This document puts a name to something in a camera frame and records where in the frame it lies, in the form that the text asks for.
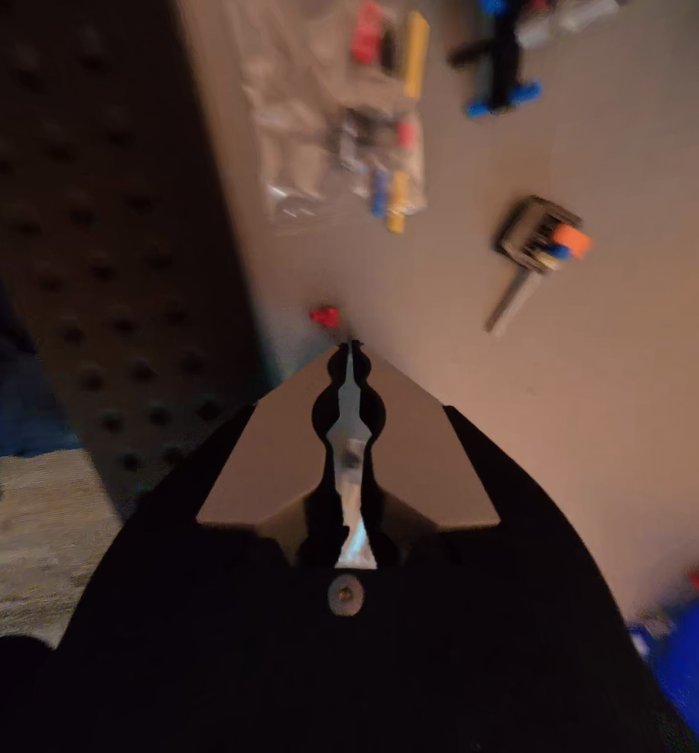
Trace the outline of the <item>blue storage bin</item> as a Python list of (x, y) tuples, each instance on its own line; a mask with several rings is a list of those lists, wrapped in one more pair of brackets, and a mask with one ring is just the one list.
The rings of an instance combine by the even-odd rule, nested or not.
[(699, 740), (699, 600), (646, 616), (641, 631), (657, 682)]

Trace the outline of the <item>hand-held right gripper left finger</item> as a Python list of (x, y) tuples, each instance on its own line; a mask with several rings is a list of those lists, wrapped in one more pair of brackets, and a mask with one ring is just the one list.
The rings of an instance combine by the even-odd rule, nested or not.
[(196, 522), (276, 541), (291, 564), (334, 568), (348, 529), (327, 434), (339, 418), (347, 344), (261, 398)]

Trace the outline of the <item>person's leg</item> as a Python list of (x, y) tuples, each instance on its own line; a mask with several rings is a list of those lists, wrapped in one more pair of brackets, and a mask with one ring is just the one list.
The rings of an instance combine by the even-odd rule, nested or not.
[(0, 458), (80, 448), (0, 276)]

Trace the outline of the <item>small bag of lego parts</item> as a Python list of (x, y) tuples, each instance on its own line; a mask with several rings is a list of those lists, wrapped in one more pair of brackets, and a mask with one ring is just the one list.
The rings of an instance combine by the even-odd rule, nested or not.
[(226, 2), (277, 227), (362, 204), (392, 223), (428, 206), (419, 100), (430, 27), (416, 2)]

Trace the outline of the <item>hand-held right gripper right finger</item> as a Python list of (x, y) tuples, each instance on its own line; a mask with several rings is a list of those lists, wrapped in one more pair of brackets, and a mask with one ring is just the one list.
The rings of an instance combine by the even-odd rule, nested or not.
[(363, 449), (361, 517), (377, 566), (399, 566), (439, 534), (492, 529), (499, 514), (444, 405), (359, 340), (352, 342)]

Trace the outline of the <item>crumpled clear wrapper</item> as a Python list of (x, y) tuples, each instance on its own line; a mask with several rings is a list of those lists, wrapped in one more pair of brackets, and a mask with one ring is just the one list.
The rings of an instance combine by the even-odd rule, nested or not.
[(352, 437), (344, 429), (333, 428), (328, 439), (334, 454), (335, 487), (341, 501), (343, 525), (348, 529), (335, 567), (375, 570), (376, 558), (361, 512), (363, 451), (367, 437)]

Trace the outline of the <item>partly built black lego assembly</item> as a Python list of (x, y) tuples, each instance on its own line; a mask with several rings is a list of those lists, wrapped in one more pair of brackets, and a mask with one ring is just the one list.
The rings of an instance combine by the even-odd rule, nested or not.
[(503, 114), (541, 96), (537, 81), (520, 78), (522, 53), (535, 49), (560, 34), (579, 33), (597, 21), (616, 14), (619, 1), (481, 1), (480, 16), (490, 35), (462, 44), (448, 57), (453, 69), (489, 61), (488, 89), (470, 101), (465, 114), (479, 119)]

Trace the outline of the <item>black perforated board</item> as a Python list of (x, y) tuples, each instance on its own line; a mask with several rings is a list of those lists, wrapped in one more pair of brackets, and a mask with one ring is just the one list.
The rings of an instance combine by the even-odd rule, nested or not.
[(175, 2), (0, 2), (0, 274), (122, 520), (258, 397)]

